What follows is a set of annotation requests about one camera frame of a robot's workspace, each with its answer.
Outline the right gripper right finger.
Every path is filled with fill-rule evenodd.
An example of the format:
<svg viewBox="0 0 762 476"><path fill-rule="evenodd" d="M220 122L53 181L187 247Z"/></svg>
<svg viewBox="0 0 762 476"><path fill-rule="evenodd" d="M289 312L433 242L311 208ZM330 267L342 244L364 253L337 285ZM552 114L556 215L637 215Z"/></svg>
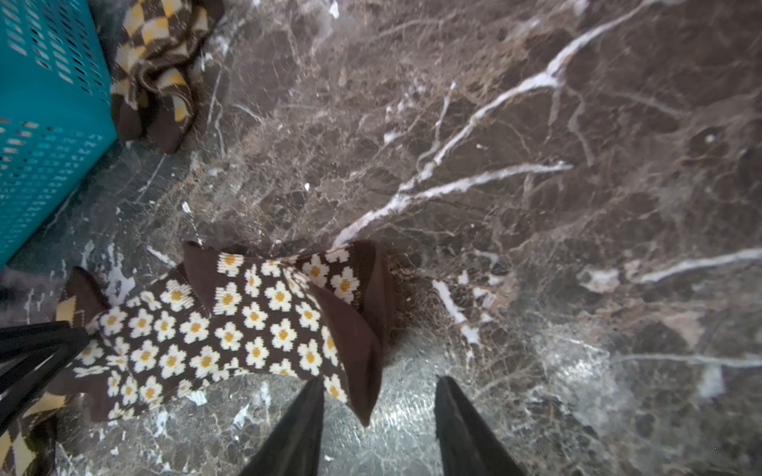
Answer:
<svg viewBox="0 0 762 476"><path fill-rule="evenodd" d="M436 435L444 475L524 475L454 378L439 378Z"/></svg>

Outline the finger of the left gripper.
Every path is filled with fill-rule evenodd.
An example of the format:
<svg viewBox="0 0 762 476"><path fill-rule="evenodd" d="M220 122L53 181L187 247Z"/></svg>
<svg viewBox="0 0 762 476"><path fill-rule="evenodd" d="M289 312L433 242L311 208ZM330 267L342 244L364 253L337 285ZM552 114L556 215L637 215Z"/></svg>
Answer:
<svg viewBox="0 0 762 476"><path fill-rule="evenodd" d="M89 335L67 322L1 329L1 429L31 408L47 384L85 347Z"/></svg>

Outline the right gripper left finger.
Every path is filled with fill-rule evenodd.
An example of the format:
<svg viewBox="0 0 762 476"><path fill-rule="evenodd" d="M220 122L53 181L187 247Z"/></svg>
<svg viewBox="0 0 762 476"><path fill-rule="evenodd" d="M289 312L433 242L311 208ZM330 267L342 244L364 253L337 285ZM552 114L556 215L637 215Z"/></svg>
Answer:
<svg viewBox="0 0 762 476"><path fill-rule="evenodd" d="M313 378L239 475L317 475L324 411L323 379Z"/></svg>

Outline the dark brown argyle sock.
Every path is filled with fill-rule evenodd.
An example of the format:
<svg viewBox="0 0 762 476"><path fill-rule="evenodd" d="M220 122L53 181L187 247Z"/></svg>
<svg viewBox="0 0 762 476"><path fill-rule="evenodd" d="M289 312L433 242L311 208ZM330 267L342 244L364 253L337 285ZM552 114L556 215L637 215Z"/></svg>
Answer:
<svg viewBox="0 0 762 476"><path fill-rule="evenodd" d="M85 330L89 319L106 309L107 299L97 280L85 269L75 267L63 286L55 318L48 322L65 321L73 328ZM65 368L55 378L61 377ZM55 378L23 416L5 432L1 430L1 469L8 475L50 475L53 472L57 437L55 414L73 394L53 391Z"/></svg>
<svg viewBox="0 0 762 476"><path fill-rule="evenodd" d="M172 154L194 117L186 65L225 12L217 0L134 1L111 69L111 118L120 142L149 137Z"/></svg>

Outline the daisy sock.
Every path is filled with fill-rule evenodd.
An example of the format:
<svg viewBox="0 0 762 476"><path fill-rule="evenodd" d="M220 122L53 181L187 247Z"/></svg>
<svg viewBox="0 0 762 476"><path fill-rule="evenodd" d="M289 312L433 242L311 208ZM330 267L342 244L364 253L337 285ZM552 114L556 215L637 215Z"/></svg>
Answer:
<svg viewBox="0 0 762 476"><path fill-rule="evenodd" d="M395 305L384 250L360 240L312 255L264 258L184 246L192 290L216 317L241 319L282 352L297 337L319 341L335 366L379 365L388 345Z"/></svg>
<svg viewBox="0 0 762 476"><path fill-rule="evenodd" d="M262 333L245 331L241 319L216 317L192 290L184 260L89 319L85 330L89 345L52 390L88 396L96 422L133 418L233 377L268 374L322 378L329 396L369 424L381 387L383 361L335 366L315 339L298 335L296 350L282 352Z"/></svg>

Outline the teal plastic basket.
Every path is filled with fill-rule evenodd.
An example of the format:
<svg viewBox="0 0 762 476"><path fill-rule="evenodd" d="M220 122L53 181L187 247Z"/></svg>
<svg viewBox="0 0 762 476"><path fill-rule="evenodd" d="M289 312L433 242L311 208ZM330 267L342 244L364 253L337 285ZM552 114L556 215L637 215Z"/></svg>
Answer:
<svg viewBox="0 0 762 476"><path fill-rule="evenodd" d="M116 139L87 2L1 2L1 261Z"/></svg>

